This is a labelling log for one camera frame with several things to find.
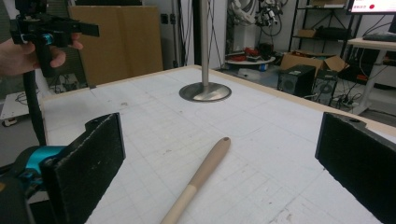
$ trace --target round metal base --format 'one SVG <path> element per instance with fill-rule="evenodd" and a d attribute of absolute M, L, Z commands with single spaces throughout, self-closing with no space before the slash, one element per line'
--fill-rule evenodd
<path fill-rule="evenodd" d="M 231 89 L 221 84 L 209 82 L 204 86 L 202 82 L 183 87 L 179 92 L 181 98 L 193 102 L 216 102 L 228 98 Z"/>

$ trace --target cardboard box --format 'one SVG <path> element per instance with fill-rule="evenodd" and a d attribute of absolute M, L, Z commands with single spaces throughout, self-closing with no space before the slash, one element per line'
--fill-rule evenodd
<path fill-rule="evenodd" d="M 297 64 L 315 66 L 317 68 L 315 75 L 318 73 L 319 69 L 341 72 L 348 67 L 348 64 L 338 55 L 295 50 L 294 52 L 283 55 L 280 70 L 289 69 Z"/>
<path fill-rule="evenodd" d="M 300 37 L 315 37 L 316 30 L 299 30 L 297 36 Z"/>
<path fill-rule="evenodd" d="M 346 5 L 347 0 L 312 0 L 314 7 L 329 7 L 330 5 Z"/>
<path fill-rule="evenodd" d="M 70 7 L 69 11 L 72 19 L 99 25 L 100 37 L 80 38 L 90 86 L 163 70 L 156 7 Z"/>

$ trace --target human hand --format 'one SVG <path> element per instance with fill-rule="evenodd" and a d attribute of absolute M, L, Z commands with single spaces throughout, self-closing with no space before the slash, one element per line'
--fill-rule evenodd
<path fill-rule="evenodd" d="M 82 44 L 78 42 L 79 34 L 72 34 L 73 44 L 70 46 L 75 49 L 82 49 Z M 50 48 L 52 54 L 51 67 L 59 67 L 64 64 L 66 54 L 56 48 Z M 35 56 L 35 45 L 31 42 L 24 45 L 15 45 L 12 39 L 0 44 L 0 76 L 19 75 L 30 72 L 40 67 Z"/>

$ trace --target metal stand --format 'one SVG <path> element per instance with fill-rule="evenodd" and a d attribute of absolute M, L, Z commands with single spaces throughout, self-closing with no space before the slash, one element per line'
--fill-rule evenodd
<path fill-rule="evenodd" d="M 202 52 L 202 82 L 183 87 L 179 94 L 188 101 L 216 102 L 231 95 L 231 89 L 208 81 L 209 61 L 207 44 L 207 1 L 201 0 L 201 52 Z"/>

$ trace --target black handle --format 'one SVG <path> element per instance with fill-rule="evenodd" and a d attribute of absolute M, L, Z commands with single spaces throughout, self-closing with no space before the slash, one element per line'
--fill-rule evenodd
<path fill-rule="evenodd" d="M 50 46 L 46 45 L 42 39 L 34 40 L 33 44 L 35 44 L 35 54 L 44 77 L 55 77 L 55 69 L 50 66 L 50 61 L 52 61 Z"/>

